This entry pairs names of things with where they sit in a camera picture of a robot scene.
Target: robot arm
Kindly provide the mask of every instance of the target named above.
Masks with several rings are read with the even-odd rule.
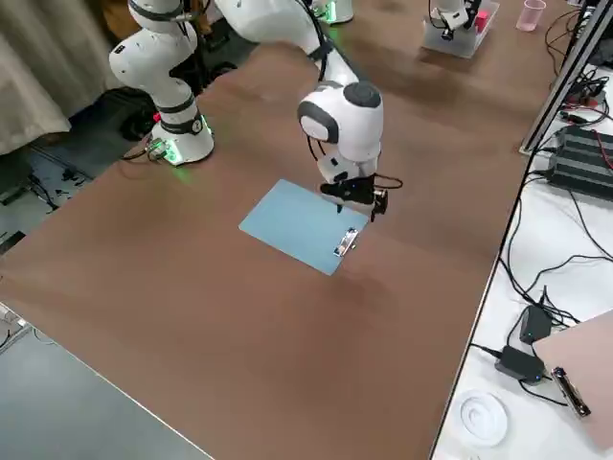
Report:
[[[196,36],[181,0],[128,0],[143,29],[110,54],[115,75],[149,93],[161,120],[153,128],[154,153],[173,165],[200,160],[214,141],[190,87],[170,70],[190,56]],[[308,0],[216,0],[230,26],[247,40],[300,47],[320,69],[317,87],[298,106],[300,125],[310,139],[331,145],[317,161],[332,201],[364,205],[372,219],[387,208],[387,192],[375,186],[381,152],[383,102],[374,86],[360,81],[328,40]]]
[[[327,182],[320,192],[337,204],[363,205],[372,219],[385,213],[387,192],[375,187],[383,132],[383,101],[377,89],[359,80],[303,0],[216,0],[216,4],[243,38],[291,43],[313,60],[320,80],[300,102],[298,120],[309,138],[331,146],[317,161]]]
[[[464,27],[470,29],[479,12],[481,0],[436,0],[435,15],[443,22],[444,40],[453,40],[453,33]]]

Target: metal clip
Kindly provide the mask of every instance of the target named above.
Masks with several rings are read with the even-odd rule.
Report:
[[[350,249],[355,249],[355,240],[357,240],[359,233],[359,230],[350,227],[341,242],[336,246],[336,249],[334,249],[334,255],[336,257],[344,257]]]
[[[552,371],[552,377],[557,383],[559,390],[564,395],[564,398],[568,402],[568,405],[573,409],[575,414],[582,419],[592,413],[590,408],[583,402],[583,398],[579,394],[579,391],[569,381],[568,376],[564,369],[557,367]]]

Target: white table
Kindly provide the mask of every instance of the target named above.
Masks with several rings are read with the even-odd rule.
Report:
[[[599,71],[600,74],[606,75],[607,72]],[[610,93],[613,95],[613,83]],[[588,112],[585,114],[585,118],[594,118]],[[561,121],[555,121],[547,136],[562,126]],[[613,134],[611,121],[595,128]],[[547,161],[538,157],[532,167],[544,169]],[[581,194],[576,194],[576,197],[592,235],[605,249],[613,252],[613,202]],[[566,192],[544,181],[536,181],[524,189],[522,201],[522,221],[513,241],[511,265],[523,288],[533,281],[539,270],[562,263],[573,254],[601,255],[585,235],[575,206]],[[613,310],[612,280],[613,264],[604,261],[570,264],[554,274],[544,275],[531,295],[538,299],[543,286],[547,285],[548,293],[558,308],[569,311],[579,320],[586,320]],[[504,268],[496,264],[472,341],[501,350],[509,330],[525,306],[512,289]],[[531,353],[530,347],[519,341],[517,333],[511,346]],[[468,350],[434,450],[434,460],[613,459],[613,449],[602,452],[593,447],[569,408],[526,394],[516,380],[494,369],[494,360],[481,350],[472,347]],[[461,437],[454,411],[460,395],[469,389],[485,390],[505,406],[509,431],[495,448],[474,448]],[[563,401],[553,382],[547,381],[531,389]]]

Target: plastic cup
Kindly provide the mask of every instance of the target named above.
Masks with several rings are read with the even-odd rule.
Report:
[[[519,14],[515,27],[523,32],[532,32],[545,11],[547,4],[543,0],[526,0],[524,9]]]

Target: black power supply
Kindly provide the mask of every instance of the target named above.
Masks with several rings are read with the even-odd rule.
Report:
[[[536,305],[530,305],[521,320],[519,339],[532,345],[541,338],[548,337],[552,333],[552,320],[547,312]]]
[[[539,383],[545,373],[545,364],[538,357],[520,352],[508,345],[499,352],[494,367],[497,371],[528,384]]]

